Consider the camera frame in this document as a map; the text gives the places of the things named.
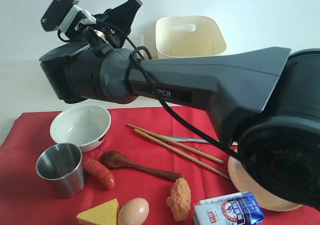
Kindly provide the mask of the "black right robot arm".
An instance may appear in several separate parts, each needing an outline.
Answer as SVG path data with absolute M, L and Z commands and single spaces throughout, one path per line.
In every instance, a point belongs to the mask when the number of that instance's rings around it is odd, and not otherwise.
M 140 0 L 103 13 L 79 0 L 52 0 L 40 23 L 65 34 L 40 58 L 57 97 L 128 104 L 138 96 L 206 111 L 212 138 L 167 111 L 184 127 L 241 162 L 270 193 L 320 207 L 320 51 L 269 47 L 240 54 L 143 58 L 123 47 Z

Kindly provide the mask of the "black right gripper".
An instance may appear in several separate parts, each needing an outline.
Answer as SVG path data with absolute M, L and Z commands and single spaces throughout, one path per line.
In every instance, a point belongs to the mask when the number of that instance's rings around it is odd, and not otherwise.
M 83 40 L 85 28 L 90 27 L 93 31 L 100 32 L 102 39 L 113 48 L 122 48 L 142 5 L 141 0 L 127 0 L 115 8 L 108 8 L 97 14 L 91 14 L 82 8 L 71 8 L 59 25 L 59 33 L 67 39 L 59 39 L 65 43 Z

